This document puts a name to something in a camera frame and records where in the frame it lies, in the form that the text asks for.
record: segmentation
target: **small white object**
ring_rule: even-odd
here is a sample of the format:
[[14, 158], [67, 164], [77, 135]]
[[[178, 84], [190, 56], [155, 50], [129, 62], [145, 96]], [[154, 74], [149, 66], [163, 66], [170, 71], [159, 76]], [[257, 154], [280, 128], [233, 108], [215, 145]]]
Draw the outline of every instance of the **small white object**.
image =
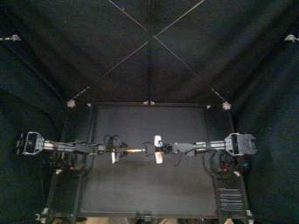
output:
[[226, 110], [231, 109], [231, 104], [227, 101], [223, 102], [222, 106]]
[[285, 41], [296, 42], [296, 41], [299, 41], [299, 38], [297, 38], [294, 34], [289, 34], [285, 38]]
[[77, 106], [77, 102], [74, 100], [69, 100], [67, 105], [70, 108], [74, 108]]
[[163, 153], [162, 153], [161, 151], [158, 151], [158, 152], [154, 154], [154, 156], [155, 156], [155, 162], [157, 162], [158, 164], [162, 164], [162, 163], [165, 162], [165, 156], [163, 156]]
[[59, 175], [62, 173], [62, 169], [58, 169], [55, 173]]
[[111, 153], [111, 158], [113, 158], [113, 164], [114, 164], [117, 162], [117, 153], [115, 152]]
[[37, 214], [35, 216], [37, 216], [37, 220], [41, 221], [42, 220], [42, 215]]
[[254, 216], [250, 210], [247, 210], [247, 216]]
[[47, 214], [49, 212], [50, 212], [50, 208], [46, 207], [46, 208], [43, 209], [43, 211], [42, 211], [42, 214]]
[[241, 176], [241, 174], [239, 174], [239, 172], [238, 172], [238, 171], [234, 171], [234, 173], [237, 174], [237, 176], [238, 176], [238, 177]]
[[155, 147], [162, 147], [163, 146], [163, 139], [161, 136], [154, 137], [154, 146]]
[[155, 102], [154, 102], [154, 101], [145, 101], [145, 105], [151, 105], [151, 106], [154, 106], [154, 105], [155, 105]]

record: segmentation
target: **metal frame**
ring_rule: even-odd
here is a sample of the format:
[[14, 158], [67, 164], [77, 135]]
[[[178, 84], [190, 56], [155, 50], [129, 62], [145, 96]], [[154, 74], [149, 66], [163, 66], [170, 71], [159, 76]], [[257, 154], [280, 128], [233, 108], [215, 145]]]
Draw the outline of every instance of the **metal frame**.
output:
[[[147, 105], [141, 105], [141, 103], [95, 103], [95, 105], [98, 106], [145, 106], [149, 107]], [[202, 107], [202, 104], [190, 104], [190, 103], [158, 103], [157, 105], [154, 105], [154, 107]], [[234, 129], [234, 123], [233, 123], [233, 117], [231, 117], [231, 113], [230, 111], [226, 112], [227, 116], [229, 116], [229, 123], [230, 123], [230, 128], [231, 131], [235, 131]], [[210, 110], [206, 107], [206, 134], [207, 134], [207, 141], [210, 141]], [[93, 142], [93, 135], [94, 135], [94, 129], [95, 129], [95, 124], [94, 124], [94, 118], [95, 118], [95, 109], [94, 109], [94, 105], [90, 106], [90, 112], [89, 112], [89, 141]], [[217, 205], [218, 205], [218, 211], [215, 213], [215, 216], [211, 215], [170, 215], [170, 214], [154, 214], [154, 213], [81, 213], [81, 199], [82, 199], [82, 189], [85, 186], [85, 181], [86, 181], [86, 177], [87, 174], [90, 172], [90, 169], [93, 167], [93, 162], [94, 162], [94, 157], [90, 158], [90, 161], [87, 161], [89, 166], [87, 168], [78, 173], [74, 177], [79, 178], [79, 182], [78, 182], [78, 186], [77, 186], [77, 196], [75, 196], [75, 203], [74, 203], [74, 208], [71, 210], [71, 213], [61, 213], [59, 211], [54, 211], [53, 210], [53, 200], [54, 200], [54, 194], [55, 194], [55, 190], [57, 190], [57, 183], [58, 183], [58, 175], [54, 173], [53, 176], [53, 182], [51, 182], [51, 192], [50, 192], [50, 197], [49, 197], [49, 201], [47, 201], [47, 213], [46, 213], [46, 217], [47, 217], [47, 222], [46, 223], [51, 223], [53, 219], [55, 219], [57, 217], [66, 217], [70, 219], [70, 223], [75, 224], [77, 223], [77, 219], [78, 217], [118, 217], [118, 218], [145, 218], [145, 217], [150, 217], [154, 218], [182, 218], [182, 219], [219, 219], [219, 223], [223, 224], [227, 220], [227, 218], [235, 218], [235, 219], [241, 219], [242, 221], [249, 221], [249, 216], [247, 216], [247, 210], [249, 210], [249, 198], [247, 198], [247, 194], [246, 194], [246, 187], [245, 187], [245, 180], [243, 180], [243, 176], [241, 173], [241, 177], [237, 178], [238, 180], [238, 189], [242, 192], [242, 200], [245, 203], [245, 210], [242, 211], [242, 213], [237, 213], [235, 215], [231, 216], [231, 212], [226, 212], [221, 210], [221, 193], [219, 193], [219, 189], [223, 187], [223, 185], [226, 185], [226, 179], [223, 178], [215, 178], [213, 177], [213, 182], [214, 182], [214, 189], [215, 189], [215, 200], [217, 200]]]

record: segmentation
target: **wire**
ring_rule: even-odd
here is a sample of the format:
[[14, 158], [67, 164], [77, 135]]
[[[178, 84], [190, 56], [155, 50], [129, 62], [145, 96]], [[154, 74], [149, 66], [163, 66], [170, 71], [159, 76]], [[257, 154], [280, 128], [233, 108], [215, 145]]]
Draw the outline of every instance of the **wire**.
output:
[[167, 163], [165, 163], [165, 164], [169, 165], [169, 166], [171, 166], [171, 167], [177, 167], [177, 166], [181, 164], [181, 162], [182, 162], [183, 154], [185, 154], [185, 153], [182, 153], [182, 155], [181, 155], [181, 157], [179, 157], [179, 160], [178, 160], [177, 165], [167, 164]]
[[102, 80], [105, 78], [105, 76], [107, 76], [107, 74], [110, 74], [135, 54], [137, 52], [145, 48], [145, 46], [149, 44], [149, 41], [145, 42], [117, 64], [115, 66], [113, 66], [113, 68], [105, 73], [102, 74], [98, 79], [95, 79], [93, 81], [93, 84], [90, 84], [86, 88], [83, 88], [83, 90], [70, 99], [70, 100], [75, 100], [77, 98], [81, 97], [81, 95], [87, 92], [87, 90], [99, 82], [99, 80]]
[[174, 24], [177, 24], [178, 22], [179, 22], [179, 20], [191, 12], [191, 11], [194, 11], [195, 10], [195, 8], [205, 2], [206, 0], [202, 0], [199, 3], [197, 3], [193, 7], [191, 7], [191, 9], [190, 10], [187, 10], [187, 12], [185, 12], [183, 14], [182, 14], [182, 16], [181, 17], [178, 17], [174, 21], [173, 21], [173, 23], [170, 24], [170, 25], [167, 25], [167, 27], [155, 35], [157, 37], [161, 35], [161, 34], [163, 34], [165, 33], [165, 31], [166, 30], [169, 30], [169, 28], [171, 28], [171, 26], [174, 25]]
[[213, 93], [225, 101], [227, 102], [226, 98], [221, 95], [221, 93], [215, 90], [215, 88], [211, 86], [211, 84], [201, 77], [201, 75], [193, 70], [193, 68], [187, 65], [187, 63], [183, 61], [183, 59], [175, 54], [175, 52], [170, 49], [170, 47], [165, 44], [165, 42], [154, 36], [154, 38], [158, 40], [158, 42], [163, 45], [163, 47], [169, 50], [169, 52], [173, 54], [173, 56], [185, 64], [185, 66], [191, 70], [193, 74], [199, 78], [202, 83], [210, 88]]
[[43, 186], [43, 165], [45, 165], [46, 158], [42, 160], [42, 167], [41, 167], [42, 197], [43, 197], [43, 199], [46, 199], [46, 197], [45, 197], [45, 186]]
[[147, 31], [147, 29], [143, 27], [143, 25], [129, 15], [129, 13], [126, 12], [126, 9], [123, 8], [121, 8], [115, 3], [114, 3], [114, 1], [111, 1], [111, 0], [109, 0], [117, 7], [118, 7], [118, 9], [135, 21], [135, 23]]

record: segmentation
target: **metal bracket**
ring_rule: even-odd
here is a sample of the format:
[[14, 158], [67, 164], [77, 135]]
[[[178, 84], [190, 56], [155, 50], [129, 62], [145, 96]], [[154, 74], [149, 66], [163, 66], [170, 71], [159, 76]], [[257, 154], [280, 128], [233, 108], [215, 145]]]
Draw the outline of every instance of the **metal bracket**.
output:
[[37, 220], [41, 221], [42, 223], [46, 223], [47, 222], [47, 214], [50, 212], [50, 208], [46, 207], [42, 211], [42, 213], [37, 213], [35, 216], [37, 216]]
[[145, 221], [151, 222], [153, 220], [154, 220], [154, 216], [153, 216], [153, 214], [151, 214], [151, 213], [146, 213], [146, 214], [145, 214]]

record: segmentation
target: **cable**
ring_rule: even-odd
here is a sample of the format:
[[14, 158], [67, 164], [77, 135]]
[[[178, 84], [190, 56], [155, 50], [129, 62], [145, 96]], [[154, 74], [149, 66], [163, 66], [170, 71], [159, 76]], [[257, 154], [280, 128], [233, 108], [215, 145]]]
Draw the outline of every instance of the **cable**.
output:
[[165, 31], [166, 30], [169, 30], [169, 28], [174, 25], [174, 24], [177, 24], [178, 22], [179, 22], [179, 20], [205, 2], [206, 0], [202, 0], [199, 3], [197, 3], [193, 7], [191, 7], [191, 9], [190, 10], [187, 10], [187, 12], [185, 12], [183, 14], [182, 14], [182, 16], [181, 17], [178, 17], [174, 21], [173, 21], [173, 23], [170, 24], [170, 25], [167, 25], [167, 27], [155, 35], [157, 37], [161, 35], [161, 34], [163, 34], [165, 33]]
[[127, 59], [130, 59], [135, 54], [137, 52], [149, 44], [149, 41], [145, 42], [117, 64], [115, 66], [113, 66], [113, 68], [103, 74], [98, 77], [98, 79], [94, 80], [93, 84], [90, 84], [86, 88], [83, 88], [83, 90], [77, 94], [74, 95], [74, 97], [70, 99], [71, 101], [74, 101], [77, 98], [81, 97], [81, 95], [83, 93], [87, 92], [87, 90], [99, 82], [99, 80], [102, 80], [105, 78], [105, 76], [107, 76], [107, 74], [110, 74], [126, 61]]
[[181, 162], [182, 162], [183, 154], [185, 154], [185, 153], [182, 153], [182, 155], [181, 155], [181, 157], [179, 157], [179, 160], [178, 160], [177, 165], [171, 165], [171, 164], [167, 164], [167, 163], [165, 163], [165, 164], [169, 165], [169, 166], [171, 166], [171, 167], [177, 167], [177, 166], [181, 164]]
[[175, 54], [175, 52], [170, 49], [170, 47], [165, 44], [165, 42], [154, 36], [154, 38], [158, 40], [158, 42], [163, 45], [163, 47], [169, 50], [169, 52], [173, 54], [173, 56], [185, 64], [185, 66], [191, 70], [193, 74], [201, 79], [202, 83], [210, 88], [213, 93], [225, 101], [227, 102], [226, 98], [221, 95], [221, 93], [215, 90], [215, 88], [211, 86], [211, 84], [201, 77], [201, 75], [193, 70], [193, 68], [186, 64], [183, 59]]
[[143, 25], [129, 15], [129, 13], [126, 12], [126, 9], [123, 8], [121, 8], [115, 3], [114, 3], [114, 1], [111, 1], [111, 0], [109, 0], [117, 7], [118, 7], [118, 9], [135, 21], [135, 23], [147, 31], [147, 29], [143, 27]]

